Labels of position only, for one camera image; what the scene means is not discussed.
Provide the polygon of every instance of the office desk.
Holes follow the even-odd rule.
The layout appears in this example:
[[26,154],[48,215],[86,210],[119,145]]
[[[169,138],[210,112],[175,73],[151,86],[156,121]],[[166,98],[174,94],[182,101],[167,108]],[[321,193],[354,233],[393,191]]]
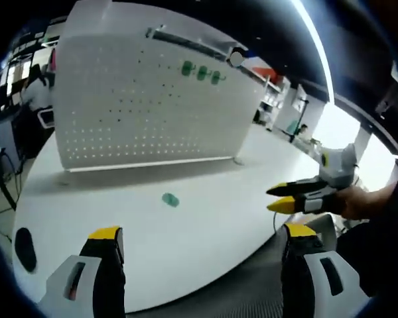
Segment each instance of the office desk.
[[[100,172],[64,172],[54,135],[28,175],[15,227],[30,230],[37,268],[13,253],[15,276],[34,301],[46,279],[79,254],[98,228],[123,227],[125,310],[154,307],[219,278],[273,235],[271,186],[318,172],[317,163],[264,127],[251,125],[238,160]],[[164,193],[180,200],[162,201]],[[277,217],[279,228],[287,216]]]

